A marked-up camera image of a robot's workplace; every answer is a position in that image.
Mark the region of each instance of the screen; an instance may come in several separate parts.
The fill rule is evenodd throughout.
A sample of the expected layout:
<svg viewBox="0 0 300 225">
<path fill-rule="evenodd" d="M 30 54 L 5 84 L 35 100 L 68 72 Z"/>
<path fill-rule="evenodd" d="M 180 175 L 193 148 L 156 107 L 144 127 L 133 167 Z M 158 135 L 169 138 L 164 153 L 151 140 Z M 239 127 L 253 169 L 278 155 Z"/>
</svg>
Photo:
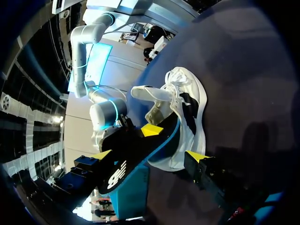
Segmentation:
<svg viewBox="0 0 300 225">
<path fill-rule="evenodd" d="M 85 73 L 85 81 L 93 81 L 96 85 L 99 85 L 106 61 L 113 47 L 103 43 L 97 43 L 92 46 L 93 44 L 86 45 L 86 60 L 88 65 Z M 68 91 L 74 92 L 73 71 L 71 72 Z"/>
</svg>

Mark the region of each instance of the shoe sole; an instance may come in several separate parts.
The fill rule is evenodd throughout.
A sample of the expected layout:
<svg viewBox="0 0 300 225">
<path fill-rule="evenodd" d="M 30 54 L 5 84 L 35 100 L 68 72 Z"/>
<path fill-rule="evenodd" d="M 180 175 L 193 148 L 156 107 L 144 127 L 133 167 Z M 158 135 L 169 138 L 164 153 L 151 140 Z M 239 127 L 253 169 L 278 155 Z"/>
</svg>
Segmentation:
<svg viewBox="0 0 300 225">
<path fill-rule="evenodd" d="M 196 127 L 200 127 L 201 129 L 197 129 L 196 134 L 194 136 L 194 140 L 197 140 L 197 147 L 196 152 L 200 153 L 201 155 L 205 155 L 205 147 L 206 147 L 206 141 L 205 141 L 205 133 L 203 130 L 203 126 L 202 126 L 202 117 L 203 117 L 203 112 L 207 103 L 207 95 L 205 92 L 205 89 L 203 87 L 203 85 L 201 84 L 201 82 L 198 80 L 198 78 L 189 70 L 183 68 L 183 67 L 178 67 L 180 68 L 184 74 L 188 75 L 188 78 L 192 78 L 197 86 L 198 86 L 198 90 L 199 90 L 199 107 L 198 107 L 198 113 L 197 113 L 197 121 L 198 124 L 196 125 Z M 202 146 L 201 149 L 199 149 L 198 145 L 199 145 L 199 141 L 202 140 Z"/>
</svg>

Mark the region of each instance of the desk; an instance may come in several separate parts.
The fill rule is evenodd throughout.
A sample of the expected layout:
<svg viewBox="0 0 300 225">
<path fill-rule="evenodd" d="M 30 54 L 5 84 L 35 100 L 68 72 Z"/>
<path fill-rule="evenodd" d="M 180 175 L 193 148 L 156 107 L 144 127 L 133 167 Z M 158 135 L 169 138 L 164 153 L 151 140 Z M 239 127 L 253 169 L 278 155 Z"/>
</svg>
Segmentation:
<svg viewBox="0 0 300 225">
<path fill-rule="evenodd" d="M 181 30 L 136 85 L 160 88 L 175 66 L 193 72 L 206 90 L 206 154 L 222 157 L 248 183 L 282 190 L 300 141 L 299 83 L 267 17 L 250 2 L 221 1 Z M 128 98 L 134 124 L 146 123 L 152 105 Z M 150 209 L 164 224 L 212 224 L 217 209 L 202 191 L 155 168 L 150 177 Z"/>
</svg>

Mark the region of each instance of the logo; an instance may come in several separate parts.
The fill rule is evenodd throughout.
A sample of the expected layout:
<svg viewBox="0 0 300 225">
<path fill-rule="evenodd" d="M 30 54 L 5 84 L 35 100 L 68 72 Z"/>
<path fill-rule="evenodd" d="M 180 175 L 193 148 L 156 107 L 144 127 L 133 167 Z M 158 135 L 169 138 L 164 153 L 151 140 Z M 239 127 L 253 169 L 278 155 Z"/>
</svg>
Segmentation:
<svg viewBox="0 0 300 225">
<path fill-rule="evenodd" d="M 116 172 L 110 177 L 108 180 L 108 186 L 107 189 L 111 189 L 113 186 L 115 186 L 119 179 L 121 179 L 125 175 L 126 171 L 126 160 L 122 163 L 121 168 L 117 169 Z"/>
</svg>

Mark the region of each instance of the black stripe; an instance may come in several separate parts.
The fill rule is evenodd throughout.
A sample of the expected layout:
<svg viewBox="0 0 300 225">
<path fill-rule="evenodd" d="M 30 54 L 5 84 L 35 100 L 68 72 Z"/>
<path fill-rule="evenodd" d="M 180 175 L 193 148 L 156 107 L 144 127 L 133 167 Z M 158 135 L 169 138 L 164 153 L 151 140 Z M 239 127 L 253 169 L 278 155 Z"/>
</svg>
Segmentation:
<svg viewBox="0 0 300 225">
<path fill-rule="evenodd" d="M 198 102 L 190 97 L 188 93 L 182 93 L 180 94 L 181 97 L 185 100 L 186 103 L 189 103 L 189 105 L 186 105 L 185 103 L 182 103 L 182 110 L 184 118 L 186 119 L 188 127 L 191 129 L 193 134 L 196 134 L 197 126 L 195 123 L 195 118 L 197 118 L 198 108 L 199 104 Z"/>
</svg>

